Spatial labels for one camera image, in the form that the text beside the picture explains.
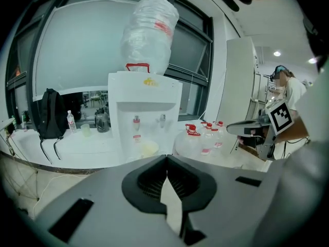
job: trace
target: dispenser tap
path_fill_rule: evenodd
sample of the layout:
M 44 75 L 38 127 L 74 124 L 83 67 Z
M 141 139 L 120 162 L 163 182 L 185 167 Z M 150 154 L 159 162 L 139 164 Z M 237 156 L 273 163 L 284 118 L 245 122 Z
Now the dispenser tap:
M 136 131 L 139 130 L 139 125 L 140 125 L 140 119 L 138 115 L 135 115 L 135 118 L 133 119 L 133 126 Z
M 163 128 L 165 126 L 165 122 L 166 122 L 166 115 L 165 114 L 161 114 L 160 115 L 160 127 Z

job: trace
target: red label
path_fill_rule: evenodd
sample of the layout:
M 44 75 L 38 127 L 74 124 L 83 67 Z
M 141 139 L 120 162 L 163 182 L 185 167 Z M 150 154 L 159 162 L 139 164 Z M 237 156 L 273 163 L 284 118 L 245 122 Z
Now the red label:
M 222 143 L 215 143 L 214 147 L 215 147 L 215 148 L 218 148 L 218 147 L 220 147 L 221 145 L 222 145 Z
M 206 154 L 209 154 L 210 152 L 211 152 L 211 149 L 202 149 L 201 154 L 206 155 Z
M 162 21 L 155 22 L 154 26 L 160 30 L 162 30 L 164 33 L 166 33 L 168 36 L 172 37 L 171 31 L 169 27 Z
M 140 143 L 140 137 L 140 134 L 133 136 L 133 139 L 135 139 L 135 143 Z

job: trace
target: window frame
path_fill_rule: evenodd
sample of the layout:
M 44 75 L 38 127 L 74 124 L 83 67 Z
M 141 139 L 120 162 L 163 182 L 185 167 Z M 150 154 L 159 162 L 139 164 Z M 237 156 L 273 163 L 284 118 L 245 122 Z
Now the window frame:
M 29 88 L 29 83 L 28 83 L 28 76 L 27 74 L 29 72 L 27 71 L 24 71 L 22 72 L 21 71 L 21 74 L 17 77 L 14 77 L 14 78 L 11 78 L 10 79 L 10 76 L 12 75 L 12 72 L 9 70 L 10 69 L 10 61 L 11 61 L 11 58 L 13 56 L 13 51 L 14 51 L 14 47 L 16 46 L 17 47 L 17 59 L 18 59 L 18 62 L 19 62 L 19 52 L 18 52 L 18 42 L 19 42 L 19 39 L 24 36 L 24 34 L 27 34 L 32 28 L 36 28 L 36 33 L 38 31 L 38 29 L 40 28 L 39 25 L 40 25 L 40 22 L 44 16 L 43 15 L 40 15 L 38 17 L 36 17 L 35 19 L 32 19 L 33 15 L 35 14 L 36 10 L 39 8 L 40 5 L 44 4 L 45 2 L 47 2 L 49 0 L 37 0 L 35 2 L 32 2 L 25 14 L 23 15 L 20 23 L 19 23 L 19 26 L 16 30 L 16 33 L 15 33 L 15 36 L 13 38 L 13 41 L 11 43 L 11 46 L 10 46 L 10 49 L 9 49 L 9 55 L 8 55 L 8 59 L 7 59 L 7 65 L 6 65 L 6 80 L 5 80 L 5 98 L 6 98 L 6 104 L 7 104 L 7 113 L 8 113 L 8 116 L 11 118 L 11 116 L 14 116 L 15 120 L 16 120 L 16 123 L 19 125 L 21 123 L 21 118 L 20 118 L 20 115 L 18 113 L 18 109 L 16 109 L 16 95 L 15 95 L 15 89 L 22 86 L 22 85 L 26 85 L 26 89 Z M 30 53 L 29 53 L 29 62 L 30 62 L 30 59 L 32 57 L 32 50 L 30 50 Z
M 34 58 L 37 51 L 38 42 L 41 38 L 43 29 L 53 9 L 55 7 L 58 8 L 64 6 L 68 0 L 53 0 L 43 15 L 32 20 L 32 17 L 35 14 L 38 7 L 47 1 L 49 0 L 37 0 L 30 4 L 19 24 L 19 27 L 17 29 L 17 32 L 15 34 L 14 40 L 10 48 L 10 54 L 11 54 L 13 50 L 13 44 L 17 43 L 17 37 L 24 34 L 24 32 L 29 30 L 30 27 L 34 25 L 38 26 L 30 49 L 27 72 L 16 77 L 14 81 L 7 81 L 7 76 L 9 74 L 8 71 L 9 57 L 7 60 L 7 70 L 6 70 L 6 100 L 7 100 L 8 115 L 9 116 L 14 115 L 15 112 L 14 110 L 16 110 L 14 109 L 16 104 L 12 101 L 12 94 L 14 94 L 15 92 L 14 91 L 15 87 L 26 84 L 28 111 L 33 128 L 35 130 L 38 128 L 40 122 L 40 113 L 39 113 L 38 102 L 33 101 L 33 90 L 32 90 L 33 72 L 32 71 L 33 71 Z M 169 64 L 168 70 L 165 73 L 165 76 L 167 77 L 183 80 L 190 83 L 193 82 L 193 84 L 197 84 L 201 86 L 200 88 L 202 89 L 197 93 L 194 115 L 179 115 L 178 120 L 179 121 L 194 120 L 198 118 L 203 119 L 204 111 L 207 105 L 207 100 L 209 95 L 212 65 L 213 65 L 213 19 L 212 17 L 208 17 L 206 14 L 204 14 L 201 10 L 199 10 L 197 7 L 195 7 L 192 3 L 190 3 L 187 0 L 168 0 L 168 1 L 171 4 L 179 3 L 181 6 L 186 7 L 188 10 L 192 11 L 192 13 L 196 14 L 197 16 L 203 19 L 203 26 L 204 26 L 203 32 L 198 27 L 194 26 L 192 23 L 190 23 L 188 20 L 184 19 L 183 17 L 179 18 L 178 24 L 184 29 L 187 29 L 189 32 L 193 32 L 195 35 L 197 35 L 198 37 L 200 37 L 201 39 L 203 39 L 208 43 L 207 46 L 209 45 L 209 63 L 208 63 L 207 76 L 200 75 L 199 73 L 197 73 L 198 70 L 196 72 L 192 72 L 188 69 L 178 67 L 173 64 Z M 200 67 L 201 62 L 202 62 L 202 58 L 200 59 L 198 68 Z

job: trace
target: plastic bag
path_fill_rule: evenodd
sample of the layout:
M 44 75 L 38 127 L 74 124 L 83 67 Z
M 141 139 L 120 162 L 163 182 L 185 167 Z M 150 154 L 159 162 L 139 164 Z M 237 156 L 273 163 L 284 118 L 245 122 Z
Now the plastic bag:
M 163 75 L 178 18 L 177 9 L 167 0 L 138 2 L 121 40 L 126 69 Z

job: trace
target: black slot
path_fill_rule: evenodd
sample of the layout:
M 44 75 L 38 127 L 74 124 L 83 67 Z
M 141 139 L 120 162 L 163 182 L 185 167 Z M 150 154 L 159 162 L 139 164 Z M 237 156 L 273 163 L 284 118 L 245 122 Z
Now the black slot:
M 250 185 L 250 186 L 254 186 L 254 187 L 259 187 L 259 185 L 262 182 L 260 180 L 250 179 L 250 178 L 246 178 L 246 177 L 238 177 L 237 179 L 235 179 L 235 181 L 238 181 L 238 182 Z
M 93 202 L 79 199 L 50 229 L 49 232 L 64 242 L 68 242 L 80 222 L 86 216 Z

